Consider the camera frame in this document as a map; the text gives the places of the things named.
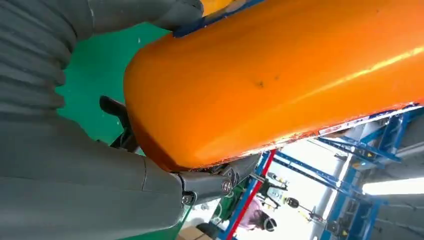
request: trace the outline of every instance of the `pink shirt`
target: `pink shirt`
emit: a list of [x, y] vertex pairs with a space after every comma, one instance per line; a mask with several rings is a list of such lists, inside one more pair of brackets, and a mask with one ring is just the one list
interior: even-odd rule
[[261, 211], [261, 210], [262, 210], [261, 202], [256, 197], [254, 197], [249, 207], [247, 208], [246, 212], [244, 213], [244, 216], [241, 219], [240, 224], [238, 226], [248, 230], [255, 228], [256, 225], [252, 224], [251, 222], [252, 220], [257, 219], [260, 216], [259, 213], [256, 211]]

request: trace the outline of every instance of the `blue metal frame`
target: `blue metal frame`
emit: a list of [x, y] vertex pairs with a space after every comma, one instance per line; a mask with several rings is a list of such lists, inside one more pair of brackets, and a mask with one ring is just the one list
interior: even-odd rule
[[[346, 183], [349, 183], [352, 185], [356, 174], [357, 174], [357, 170], [352, 167], [349, 167], [343, 180]], [[337, 221], [337, 219], [339, 219], [347, 198], [348, 196], [346, 196], [345, 194], [337, 193], [335, 197], [334, 205], [332, 206], [332, 209], [328, 215], [327, 221]], [[332, 233], [330, 231], [324, 230], [319, 240], [330, 240], [331, 236], [332, 236]]]
[[[346, 195], [346, 196], [348, 196], [352, 199], [359, 200], [359, 198], [356, 196], [356, 194], [359, 194], [359, 195], [364, 194], [362, 192], [362, 190], [357, 188], [356, 186], [353, 186], [352, 184], [350, 184], [348, 182], [340, 181], [335, 176], [329, 175], [328, 173], [325, 173], [325, 172], [323, 172], [323, 171], [321, 171], [321, 170], [319, 170], [315, 167], [312, 167], [312, 166], [310, 166], [310, 165], [308, 165], [308, 164], [306, 164], [302, 161], [299, 161], [299, 160], [297, 160], [297, 159], [295, 159], [291, 156], [288, 156], [287, 154], [284, 154], [284, 153], [278, 151], [275, 155], [280, 157], [280, 158], [288, 160], [289, 163], [286, 163], [286, 162], [279, 160], [279, 159], [276, 159], [276, 158], [273, 159], [274, 163], [279, 164], [283, 167], [286, 167], [286, 168], [288, 168], [292, 171], [295, 171], [296, 173], [302, 174], [303, 176], [310, 178], [310, 179], [312, 179], [312, 180], [314, 180], [314, 181], [316, 181], [316, 182], [318, 182], [318, 183], [320, 183], [320, 184], [322, 184], [322, 185], [324, 185], [328, 188], [334, 189], [334, 190], [338, 191], [339, 193], [342, 193], [342, 194], [344, 194], [344, 195]], [[315, 176], [313, 176], [313, 175], [311, 175], [311, 174], [309, 174], [309, 173], [307, 173], [307, 172], [305, 172], [305, 171], [303, 171], [299, 168], [294, 167], [293, 165], [291, 165], [291, 163], [295, 163], [295, 164], [297, 164], [297, 165], [299, 165], [299, 166], [301, 166], [301, 167], [303, 167], [307, 170], [310, 170], [310, 171], [316, 173], [319, 177], [323, 178], [324, 180], [319, 179], [319, 178], [317, 178], [317, 177], [315, 177]]]
[[370, 134], [364, 136], [363, 138], [360, 139], [360, 141], [364, 144], [368, 144], [369, 142], [371, 142], [374, 139], [377, 139], [379, 137], [381, 137], [383, 135], [385, 131], [385, 127], [380, 127], [378, 130], [371, 132]]
[[383, 201], [374, 198], [371, 202], [361, 202], [356, 209], [346, 240], [369, 240], [373, 232]]
[[[267, 163], [268, 157], [270, 155], [270, 152], [264, 152], [261, 157], [261, 162], [259, 163], [258, 167], [255, 170], [255, 173], [258, 175], [261, 175], [262, 170], [264, 169], [265, 164]], [[247, 186], [246, 191], [243, 193], [243, 196], [241, 197], [241, 200], [237, 203], [237, 207], [234, 210], [234, 213], [232, 214], [231, 218], [229, 219], [229, 224], [224, 232], [221, 232], [219, 234], [219, 238], [222, 240], [227, 239], [227, 236], [230, 234], [230, 230], [233, 227], [234, 223], [236, 222], [237, 217], [242, 212], [243, 206], [246, 204], [249, 195], [251, 194], [253, 188], [255, 187], [256, 183], [258, 181], [254, 178], [251, 179], [251, 182]]]
[[373, 164], [376, 167], [378, 167], [379, 169], [383, 169], [384, 168], [384, 164], [382, 164], [381, 162], [377, 161], [376, 158], [373, 157], [368, 157], [368, 156], [364, 156], [358, 152], [353, 152], [350, 150], [351, 147], [357, 148], [357, 149], [362, 149], [371, 153], [374, 153], [375, 155], [390, 159], [394, 162], [401, 162], [401, 159], [399, 157], [397, 157], [396, 155], [386, 152], [386, 151], [382, 151], [376, 147], [373, 146], [369, 146], [366, 143], [360, 142], [360, 141], [356, 141], [350, 137], [342, 137], [343, 140], [347, 141], [347, 142], [340, 142], [340, 141], [335, 141], [335, 140], [330, 140], [327, 138], [323, 138], [323, 137], [318, 137], [318, 141], [325, 143], [327, 145], [330, 145], [336, 149], [339, 149], [341, 151], [344, 151], [346, 153], [352, 154], [355, 157], [361, 159], [362, 161], [365, 161], [367, 163]]
[[399, 131], [397, 132], [397, 137], [394, 140], [392, 153], [396, 153], [401, 146], [402, 137], [405, 134], [408, 123], [411, 121], [411, 112], [407, 111], [402, 114], [401, 123], [399, 126]]

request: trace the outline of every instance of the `red stripe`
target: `red stripe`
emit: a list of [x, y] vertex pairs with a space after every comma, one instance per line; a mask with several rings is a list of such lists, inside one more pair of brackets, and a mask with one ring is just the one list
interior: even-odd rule
[[[267, 160], [267, 162], [266, 162], [266, 164], [265, 164], [265, 166], [263, 167], [263, 170], [262, 170], [263, 176], [267, 175], [268, 169], [270, 169], [271, 163], [273, 162], [274, 155], [276, 154], [276, 152], [277, 152], [276, 149], [271, 150], [271, 153], [269, 154], [268, 160]], [[262, 186], [262, 182], [260, 182], [260, 181], [258, 181], [256, 183], [256, 185], [254, 186], [251, 194], [247, 198], [246, 204], [241, 209], [240, 214], [237, 216], [237, 219], [235, 220], [234, 225], [232, 226], [231, 230], [229, 231], [228, 236], [226, 237], [226, 240], [233, 239], [233, 235], [236, 232], [237, 227], [239, 226], [240, 222], [242, 221], [242, 218], [245, 215], [246, 210], [248, 209], [249, 205], [251, 204], [253, 198], [256, 196], [256, 193], [259, 191], [261, 186]]]

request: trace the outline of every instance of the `cable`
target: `cable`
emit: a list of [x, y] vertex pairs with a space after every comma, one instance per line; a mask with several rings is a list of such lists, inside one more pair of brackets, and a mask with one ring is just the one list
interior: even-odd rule
[[212, 222], [214, 222], [216, 219], [221, 219], [221, 214], [223, 213], [223, 206], [221, 205], [220, 202], [218, 202], [218, 207], [219, 207], [219, 210], [220, 210], [219, 214], [216, 217], [211, 219]]
[[228, 195], [226, 195], [225, 196], [225, 198], [232, 198], [232, 197], [234, 197], [234, 192], [232, 191], [232, 192], [230, 192], [230, 194], [228, 194]]

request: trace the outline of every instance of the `fluorescent light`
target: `fluorescent light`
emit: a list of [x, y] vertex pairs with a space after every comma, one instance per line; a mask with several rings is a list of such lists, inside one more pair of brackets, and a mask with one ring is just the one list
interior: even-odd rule
[[424, 177], [366, 183], [362, 190], [370, 195], [424, 194]]
[[334, 205], [334, 201], [336, 200], [336, 196], [337, 196], [337, 191], [332, 189], [330, 198], [328, 199], [328, 204], [327, 206], [325, 206], [324, 213], [322, 214], [323, 219], [327, 220], [327, 218], [329, 217], [330, 211]]

